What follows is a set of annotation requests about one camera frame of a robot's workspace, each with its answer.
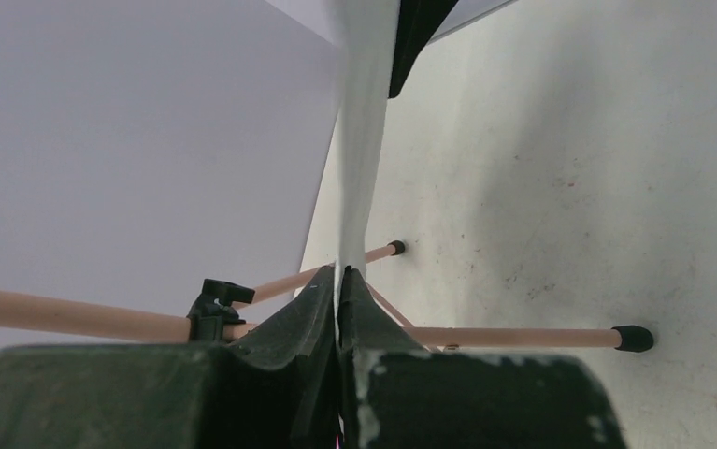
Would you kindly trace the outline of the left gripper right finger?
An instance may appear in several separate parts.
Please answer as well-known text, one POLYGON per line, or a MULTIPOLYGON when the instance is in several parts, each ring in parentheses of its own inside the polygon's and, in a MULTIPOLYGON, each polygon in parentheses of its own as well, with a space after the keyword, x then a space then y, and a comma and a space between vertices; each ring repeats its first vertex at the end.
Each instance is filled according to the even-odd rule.
POLYGON ((622 448, 602 384, 565 355, 432 353, 346 268, 337 307, 347 448, 622 448))

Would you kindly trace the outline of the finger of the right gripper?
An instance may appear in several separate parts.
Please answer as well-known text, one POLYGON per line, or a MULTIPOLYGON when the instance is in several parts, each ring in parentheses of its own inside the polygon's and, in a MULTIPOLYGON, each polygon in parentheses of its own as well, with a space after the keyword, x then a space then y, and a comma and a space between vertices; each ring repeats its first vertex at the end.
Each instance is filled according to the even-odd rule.
POLYGON ((397 98, 423 48, 457 0, 401 0, 388 98, 397 98))

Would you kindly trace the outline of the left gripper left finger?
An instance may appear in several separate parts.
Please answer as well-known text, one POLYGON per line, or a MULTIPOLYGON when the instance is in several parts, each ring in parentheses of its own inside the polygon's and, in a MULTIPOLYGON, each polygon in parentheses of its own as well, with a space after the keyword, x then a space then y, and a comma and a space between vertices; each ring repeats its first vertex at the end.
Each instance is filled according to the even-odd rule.
POLYGON ((0 448, 332 448, 337 444, 335 271, 241 338, 234 302, 205 280, 179 344, 0 351, 0 448))

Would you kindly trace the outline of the sheet music page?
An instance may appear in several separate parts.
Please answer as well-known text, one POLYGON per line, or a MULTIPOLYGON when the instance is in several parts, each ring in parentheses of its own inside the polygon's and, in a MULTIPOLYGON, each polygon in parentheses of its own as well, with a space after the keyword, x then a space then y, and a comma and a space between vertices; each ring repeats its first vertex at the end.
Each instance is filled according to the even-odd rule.
POLYGON ((398 1, 338 1, 338 237, 335 285, 366 270, 366 230, 378 175, 392 75, 398 1))

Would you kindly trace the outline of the pink folding music stand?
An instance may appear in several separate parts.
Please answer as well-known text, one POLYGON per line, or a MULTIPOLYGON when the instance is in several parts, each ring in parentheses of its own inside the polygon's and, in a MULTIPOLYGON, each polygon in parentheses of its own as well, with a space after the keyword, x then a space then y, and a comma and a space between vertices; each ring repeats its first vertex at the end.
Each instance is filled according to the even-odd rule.
MULTIPOLYGON (((642 326, 613 329, 508 329, 415 327, 376 290, 370 295, 426 346, 614 348, 643 353, 654 346, 652 332, 642 326)), ((189 319, 125 308, 0 291, 0 327, 143 342, 187 340, 189 319)))

